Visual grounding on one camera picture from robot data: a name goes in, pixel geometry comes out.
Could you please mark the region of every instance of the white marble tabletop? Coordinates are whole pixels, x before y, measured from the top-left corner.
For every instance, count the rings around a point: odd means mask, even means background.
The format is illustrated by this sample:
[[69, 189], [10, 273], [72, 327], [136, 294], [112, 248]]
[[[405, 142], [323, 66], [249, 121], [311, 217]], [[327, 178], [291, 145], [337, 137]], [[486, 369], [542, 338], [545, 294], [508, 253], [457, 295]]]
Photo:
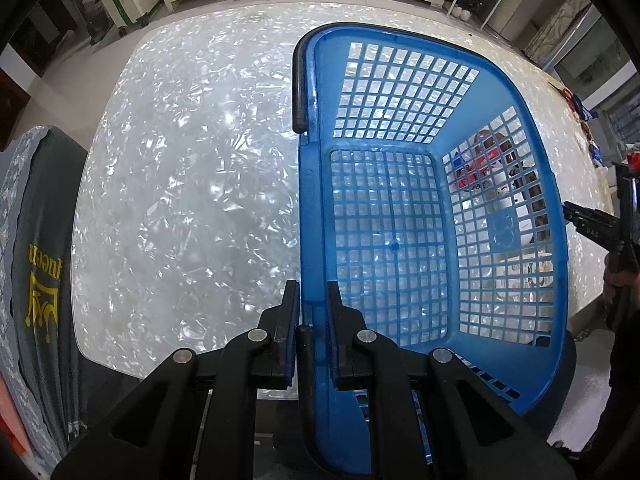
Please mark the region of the white marble tabletop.
[[[220, 348], [299, 277], [290, 63], [303, 34], [338, 21], [420, 32], [492, 60], [529, 105], [562, 200], [611, 210], [548, 76], [466, 29], [340, 4], [259, 4], [188, 18], [143, 38], [88, 155], [72, 298], [89, 359], [145, 377], [181, 346]], [[567, 231], [573, 314], [599, 294], [605, 254]]]

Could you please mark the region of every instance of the metal screw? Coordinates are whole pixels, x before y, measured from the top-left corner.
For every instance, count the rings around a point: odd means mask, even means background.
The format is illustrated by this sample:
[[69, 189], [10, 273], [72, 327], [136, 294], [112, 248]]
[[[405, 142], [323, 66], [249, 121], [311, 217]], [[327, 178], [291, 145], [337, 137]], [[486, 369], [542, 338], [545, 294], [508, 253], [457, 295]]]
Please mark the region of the metal screw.
[[358, 332], [358, 339], [363, 343], [373, 343], [376, 337], [376, 333], [373, 330], [360, 330]]
[[448, 363], [453, 358], [453, 355], [446, 348], [436, 348], [433, 351], [433, 358], [439, 363]]
[[186, 348], [183, 348], [182, 350], [178, 350], [174, 354], [174, 361], [177, 362], [179, 365], [181, 365], [191, 361], [192, 357], [193, 357], [193, 354], [190, 351], [188, 351]]
[[267, 339], [267, 333], [265, 330], [261, 328], [254, 328], [253, 330], [249, 330], [249, 333], [246, 335], [251, 341], [255, 341], [259, 343], [260, 341], [264, 341]]

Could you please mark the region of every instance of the blue plastic basket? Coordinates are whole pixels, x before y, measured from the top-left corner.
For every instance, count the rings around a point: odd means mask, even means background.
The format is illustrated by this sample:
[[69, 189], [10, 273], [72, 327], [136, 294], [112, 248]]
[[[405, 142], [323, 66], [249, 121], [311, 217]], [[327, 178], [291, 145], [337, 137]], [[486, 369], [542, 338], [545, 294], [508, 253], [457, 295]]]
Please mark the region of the blue plastic basket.
[[303, 318], [313, 325], [315, 440], [370, 472], [365, 392], [334, 389], [326, 282], [399, 346], [449, 348], [516, 412], [562, 351], [561, 202], [527, 105], [489, 60], [400, 30], [318, 28], [294, 58]]

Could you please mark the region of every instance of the white floor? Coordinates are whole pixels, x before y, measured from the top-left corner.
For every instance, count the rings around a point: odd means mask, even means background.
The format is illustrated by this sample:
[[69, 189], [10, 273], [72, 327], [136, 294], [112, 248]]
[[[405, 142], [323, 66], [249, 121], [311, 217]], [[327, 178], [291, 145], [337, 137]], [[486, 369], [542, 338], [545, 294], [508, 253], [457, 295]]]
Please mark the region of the white floor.
[[609, 330], [594, 330], [576, 342], [575, 375], [564, 407], [549, 436], [549, 442], [561, 440], [565, 447], [580, 451], [598, 427], [611, 388], [609, 355], [614, 335]]
[[138, 42], [149, 31], [215, 10], [286, 1], [359, 4], [405, 12], [448, 23], [509, 48], [501, 38], [492, 36], [488, 31], [478, 32], [473, 25], [447, 17], [439, 7], [430, 7], [418, 0], [183, 0], [173, 14], [168, 14], [162, 6], [147, 28], [130, 32], [124, 38], [118, 38], [117, 28], [112, 27], [107, 36], [94, 46], [89, 46], [88, 38], [71, 48], [63, 46], [42, 80], [34, 86], [31, 99], [16, 126], [16, 133], [39, 124], [55, 124], [88, 149], [120, 72]]

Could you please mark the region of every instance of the gray fabric cover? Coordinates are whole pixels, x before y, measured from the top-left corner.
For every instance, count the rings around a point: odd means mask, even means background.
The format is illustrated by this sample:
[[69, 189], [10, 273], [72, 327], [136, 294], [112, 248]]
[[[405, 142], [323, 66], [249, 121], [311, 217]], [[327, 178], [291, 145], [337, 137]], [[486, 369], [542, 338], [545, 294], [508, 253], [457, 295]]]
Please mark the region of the gray fabric cover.
[[60, 452], [18, 369], [17, 339], [9, 312], [11, 266], [22, 194], [29, 177], [31, 157], [48, 131], [48, 126], [36, 126], [0, 153], [0, 373], [22, 419], [36, 460], [44, 469], [51, 470], [59, 462]]
[[56, 128], [33, 155], [17, 223], [12, 316], [20, 371], [64, 455], [139, 381], [79, 351], [71, 312], [74, 211], [86, 150]]

